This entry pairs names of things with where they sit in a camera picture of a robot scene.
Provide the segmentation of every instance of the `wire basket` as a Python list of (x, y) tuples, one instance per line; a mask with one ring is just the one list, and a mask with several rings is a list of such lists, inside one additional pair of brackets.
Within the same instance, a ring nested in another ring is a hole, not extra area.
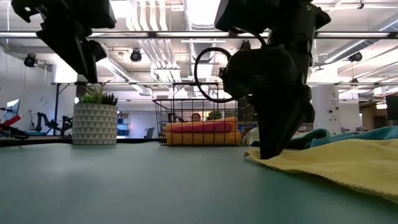
[(246, 100), (154, 100), (160, 145), (247, 146), (253, 108)]

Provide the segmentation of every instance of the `green table surface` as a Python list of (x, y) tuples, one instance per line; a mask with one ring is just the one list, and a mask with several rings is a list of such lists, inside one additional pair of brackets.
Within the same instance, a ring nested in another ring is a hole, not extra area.
[(398, 205), (245, 147), (0, 148), (0, 223), (398, 223)]

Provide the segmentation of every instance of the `white geometric planter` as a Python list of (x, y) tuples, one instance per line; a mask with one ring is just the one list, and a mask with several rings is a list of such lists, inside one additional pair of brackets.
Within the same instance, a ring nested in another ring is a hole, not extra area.
[(116, 144), (118, 107), (78, 103), (73, 108), (72, 142), (79, 145)]

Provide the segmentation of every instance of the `monitor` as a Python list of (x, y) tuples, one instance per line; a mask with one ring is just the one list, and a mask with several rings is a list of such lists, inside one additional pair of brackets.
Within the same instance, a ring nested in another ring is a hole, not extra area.
[(386, 96), (387, 118), (389, 120), (398, 119), (398, 96)]
[(20, 101), (18, 99), (7, 103), (6, 114), (4, 115), (4, 121), (8, 121), (9, 119), (15, 117), (18, 114), (19, 102)]

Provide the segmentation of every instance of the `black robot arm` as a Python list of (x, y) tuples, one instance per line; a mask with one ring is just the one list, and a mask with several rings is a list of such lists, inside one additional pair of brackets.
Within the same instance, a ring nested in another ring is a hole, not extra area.
[[(305, 0), (221, 0), (215, 27), (226, 32), (255, 35), (260, 49), (240, 50), (234, 55), (221, 48), (205, 49), (195, 62), (194, 77), (201, 93), (214, 102), (227, 102), (252, 95), (258, 114), (262, 159), (280, 154), (302, 123), (313, 121), (315, 112), (306, 85), (312, 64), (315, 31), (331, 21), (329, 15)], [(269, 29), (267, 43), (259, 35)], [(211, 99), (200, 86), (197, 67), (209, 51), (227, 56), (220, 70), (224, 91), (232, 98)]]
[(92, 28), (115, 27), (109, 0), (12, 0), (11, 5), (26, 22), (40, 14), (43, 23), (37, 37), (89, 82), (98, 81), (95, 63), (106, 53), (99, 43), (86, 37)]

